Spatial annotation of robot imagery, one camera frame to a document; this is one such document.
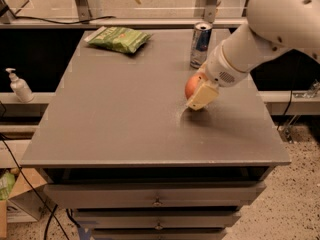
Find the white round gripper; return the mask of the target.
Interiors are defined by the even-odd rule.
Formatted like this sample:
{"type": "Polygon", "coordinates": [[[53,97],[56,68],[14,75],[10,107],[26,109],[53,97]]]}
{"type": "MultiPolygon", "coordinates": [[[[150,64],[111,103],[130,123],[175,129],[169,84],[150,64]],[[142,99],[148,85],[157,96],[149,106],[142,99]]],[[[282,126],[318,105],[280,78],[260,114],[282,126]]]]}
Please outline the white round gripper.
{"type": "Polygon", "coordinates": [[[218,85],[220,87],[232,87],[248,76],[248,72],[237,70],[227,61],[223,45],[224,41],[217,45],[208,55],[206,62],[199,68],[199,70],[205,69],[206,76],[214,83],[210,80],[201,81],[187,100],[186,105],[195,111],[204,108],[217,98],[219,94],[218,85]]]}

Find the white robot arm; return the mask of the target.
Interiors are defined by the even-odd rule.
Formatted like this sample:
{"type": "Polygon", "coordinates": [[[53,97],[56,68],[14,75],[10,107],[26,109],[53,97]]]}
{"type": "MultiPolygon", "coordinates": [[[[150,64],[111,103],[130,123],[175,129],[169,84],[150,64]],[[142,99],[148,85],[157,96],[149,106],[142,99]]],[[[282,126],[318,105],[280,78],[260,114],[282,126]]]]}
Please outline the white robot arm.
{"type": "Polygon", "coordinates": [[[257,66],[290,50],[320,58],[320,0],[249,0],[247,22],[221,41],[185,86],[187,106],[211,103],[257,66]]]}

